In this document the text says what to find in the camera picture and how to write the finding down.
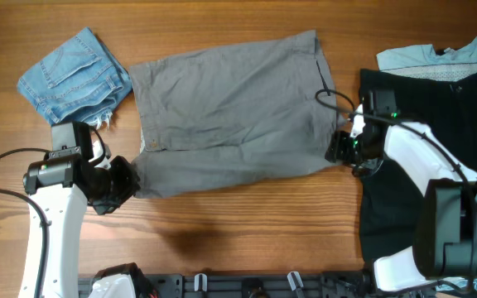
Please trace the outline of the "grey shorts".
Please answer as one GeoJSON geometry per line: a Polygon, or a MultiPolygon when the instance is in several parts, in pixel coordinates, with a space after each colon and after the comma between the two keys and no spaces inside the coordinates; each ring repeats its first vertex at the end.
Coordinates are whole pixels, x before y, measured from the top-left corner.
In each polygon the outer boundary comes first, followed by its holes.
{"type": "Polygon", "coordinates": [[[323,170],[342,120],[314,31],[132,65],[140,199],[323,170]]]}

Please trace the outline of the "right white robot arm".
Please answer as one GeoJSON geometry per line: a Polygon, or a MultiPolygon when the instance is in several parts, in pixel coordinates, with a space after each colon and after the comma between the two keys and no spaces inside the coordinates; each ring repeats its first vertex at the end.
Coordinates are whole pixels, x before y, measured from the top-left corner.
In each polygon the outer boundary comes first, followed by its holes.
{"type": "Polygon", "coordinates": [[[412,246],[380,257],[371,281],[380,294],[401,294],[477,279],[477,172],[462,164],[423,123],[392,120],[359,123],[358,132],[336,132],[328,161],[370,167],[397,163],[423,197],[412,246]]]}

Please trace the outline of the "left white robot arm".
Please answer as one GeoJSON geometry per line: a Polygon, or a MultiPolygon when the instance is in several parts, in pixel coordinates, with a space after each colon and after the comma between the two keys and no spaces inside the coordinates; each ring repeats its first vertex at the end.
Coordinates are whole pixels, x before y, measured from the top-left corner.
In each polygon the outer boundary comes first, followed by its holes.
{"type": "Polygon", "coordinates": [[[20,297],[76,297],[80,230],[88,206],[111,214],[139,190],[132,165],[116,156],[94,167],[79,154],[30,164],[25,191],[33,203],[20,297]]]}

